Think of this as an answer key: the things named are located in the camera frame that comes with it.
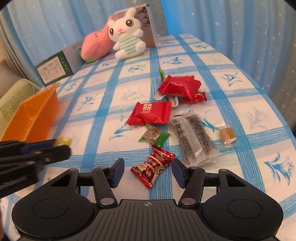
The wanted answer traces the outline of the white wrapped candy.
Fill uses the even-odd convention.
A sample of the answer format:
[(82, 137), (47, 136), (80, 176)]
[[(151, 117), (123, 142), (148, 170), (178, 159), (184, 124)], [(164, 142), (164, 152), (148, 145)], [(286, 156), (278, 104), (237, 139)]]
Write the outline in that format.
[(154, 95), (154, 99), (155, 100), (162, 100), (165, 99), (166, 101), (170, 101), (171, 102), (171, 107), (172, 108), (176, 108), (179, 104), (179, 100), (177, 96), (173, 96), (173, 95), (168, 95), (168, 94), (161, 94), (159, 92), (157, 92)]

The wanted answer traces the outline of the pink peach plush toy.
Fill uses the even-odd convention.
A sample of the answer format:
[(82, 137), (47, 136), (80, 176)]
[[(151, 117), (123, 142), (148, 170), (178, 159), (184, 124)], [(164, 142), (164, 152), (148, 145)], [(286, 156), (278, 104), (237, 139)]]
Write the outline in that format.
[(94, 31), (84, 38), (80, 55), (86, 63), (97, 61), (111, 51), (114, 42), (110, 39), (108, 30), (106, 24), (101, 30)]

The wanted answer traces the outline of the orange plastic basket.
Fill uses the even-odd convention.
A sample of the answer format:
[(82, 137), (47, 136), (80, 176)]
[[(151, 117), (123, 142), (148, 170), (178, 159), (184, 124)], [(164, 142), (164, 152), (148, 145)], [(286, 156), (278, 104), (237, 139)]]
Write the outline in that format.
[(58, 86), (59, 83), (48, 86), (21, 103), (1, 141), (44, 141), (59, 110)]

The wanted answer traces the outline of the yellow green candy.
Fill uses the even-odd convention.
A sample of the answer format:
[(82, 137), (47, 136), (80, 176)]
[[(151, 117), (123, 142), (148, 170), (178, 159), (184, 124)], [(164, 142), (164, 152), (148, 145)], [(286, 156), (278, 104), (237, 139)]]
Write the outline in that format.
[(63, 145), (67, 145), (70, 146), (72, 143), (72, 139), (71, 138), (65, 138), (62, 135), (59, 135), (56, 139), (55, 142), (53, 143), (53, 146), (63, 146)]

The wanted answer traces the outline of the clear sesame bar packet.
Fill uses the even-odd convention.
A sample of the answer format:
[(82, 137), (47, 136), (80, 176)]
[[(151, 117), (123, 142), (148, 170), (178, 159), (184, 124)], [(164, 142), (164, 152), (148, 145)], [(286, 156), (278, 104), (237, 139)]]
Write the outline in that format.
[(185, 164), (199, 166), (205, 155), (200, 141), (188, 120), (183, 115), (178, 115), (171, 119), (171, 124), (175, 136), (178, 138)]
[(220, 152), (213, 143), (212, 139), (206, 133), (202, 121), (198, 117), (198, 115), (194, 112), (186, 113), (184, 115), (185, 119), (188, 121), (189, 126), (192, 128), (195, 137), (198, 139), (201, 144), (202, 151), (204, 153), (204, 157), (202, 158), (202, 163), (210, 163), (213, 162), (212, 159), (217, 157)]

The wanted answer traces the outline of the blue star curtain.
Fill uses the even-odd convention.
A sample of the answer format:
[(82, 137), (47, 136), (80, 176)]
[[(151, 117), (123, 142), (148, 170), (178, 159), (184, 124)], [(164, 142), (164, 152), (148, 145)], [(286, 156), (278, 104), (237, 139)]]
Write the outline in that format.
[[(1, 57), (35, 66), (142, 1), (1, 1)], [(295, 130), (295, 1), (148, 1), (159, 36), (192, 34), (246, 71)]]

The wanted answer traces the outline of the green wrapped brown candy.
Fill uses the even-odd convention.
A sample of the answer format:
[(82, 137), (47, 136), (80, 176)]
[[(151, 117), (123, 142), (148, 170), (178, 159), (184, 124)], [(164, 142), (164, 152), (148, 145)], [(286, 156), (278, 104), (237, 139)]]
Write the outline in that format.
[(153, 144), (159, 148), (163, 148), (166, 140), (170, 137), (170, 134), (159, 130), (153, 125), (145, 125), (146, 131), (138, 140), (139, 142), (147, 142)]

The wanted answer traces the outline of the white bunny plush toy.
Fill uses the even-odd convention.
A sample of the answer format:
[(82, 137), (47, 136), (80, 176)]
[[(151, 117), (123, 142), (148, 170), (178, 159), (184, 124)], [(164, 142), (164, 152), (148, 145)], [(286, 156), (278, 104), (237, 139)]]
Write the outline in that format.
[(146, 49), (142, 40), (144, 32), (136, 13), (136, 8), (129, 8), (122, 18), (107, 22), (109, 38), (115, 42), (113, 50), (117, 60), (138, 56)]

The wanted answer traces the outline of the dark red patterned candy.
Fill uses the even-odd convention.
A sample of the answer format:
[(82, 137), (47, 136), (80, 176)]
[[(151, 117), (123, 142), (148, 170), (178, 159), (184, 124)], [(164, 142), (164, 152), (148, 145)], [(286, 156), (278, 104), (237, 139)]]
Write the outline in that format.
[(152, 145), (152, 151), (146, 160), (142, 164), (131, 167), (130, 171), (146, 188), (150, 189), (159, 175), (170, 165), (174, 158), (174, 153)]

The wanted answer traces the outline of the green zigzag cushion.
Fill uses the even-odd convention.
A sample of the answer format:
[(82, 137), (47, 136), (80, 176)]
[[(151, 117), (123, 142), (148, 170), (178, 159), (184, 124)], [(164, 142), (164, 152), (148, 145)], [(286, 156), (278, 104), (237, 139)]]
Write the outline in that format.
[(1, 112), (7, 121), (10, 121), (17, 111), (20, 104), (31, 96), (34, 96), (36, 90), (31, 84), (22, 87), (11, 99), (1, 106)]

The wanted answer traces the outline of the small red gold candy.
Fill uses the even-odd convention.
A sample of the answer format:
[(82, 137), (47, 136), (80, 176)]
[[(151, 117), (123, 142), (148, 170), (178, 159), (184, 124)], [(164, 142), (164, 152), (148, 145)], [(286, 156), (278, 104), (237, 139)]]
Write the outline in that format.
[(187, 104), (194, 104), (197, 102), (207, 101), (206, 92), (205, 91), (197, 91), (197, 93), (192, 98), (182, 97), (181, 101)]

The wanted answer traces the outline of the large red candy pack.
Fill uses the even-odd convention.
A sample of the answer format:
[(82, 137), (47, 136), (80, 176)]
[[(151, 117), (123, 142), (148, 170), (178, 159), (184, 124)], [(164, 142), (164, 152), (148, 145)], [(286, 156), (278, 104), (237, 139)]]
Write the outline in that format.
[(201, 82), (196, 80), (193, 75), (189, 76), (170, 76), (168, 75), (158, 88), (161, 94), (168, 94), (177, 97), (192, 98), (199, 88)]

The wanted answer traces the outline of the red double-happiness candy pack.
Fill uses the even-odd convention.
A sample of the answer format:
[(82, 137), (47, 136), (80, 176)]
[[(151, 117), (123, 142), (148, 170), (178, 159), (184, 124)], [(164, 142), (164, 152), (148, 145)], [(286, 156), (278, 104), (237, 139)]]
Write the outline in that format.
[(145, 126), (147, 124), (163, 125), (170, 120), (170, 115), (170, 101), (137, 102), (126, 124), (129, 126)]

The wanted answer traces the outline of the clear brown candy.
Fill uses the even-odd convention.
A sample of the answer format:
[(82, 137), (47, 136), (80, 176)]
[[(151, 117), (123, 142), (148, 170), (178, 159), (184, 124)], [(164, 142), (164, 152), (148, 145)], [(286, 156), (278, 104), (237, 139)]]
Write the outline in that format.
[(219, 137), (224, 147), (229, 148), (234, 146), (234, 143), (237, 140), (234, 129), (226, 123), (219, 123), (215, 125), (215, 127), (219, 131)]

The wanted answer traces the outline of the light green sofa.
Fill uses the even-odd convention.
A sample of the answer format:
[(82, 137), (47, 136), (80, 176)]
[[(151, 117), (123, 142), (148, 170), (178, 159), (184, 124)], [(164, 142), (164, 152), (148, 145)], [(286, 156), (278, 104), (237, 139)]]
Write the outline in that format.
[(1, 136), (20, 104), (41, 88), (27, 79), (20, 79), (1, 96)]

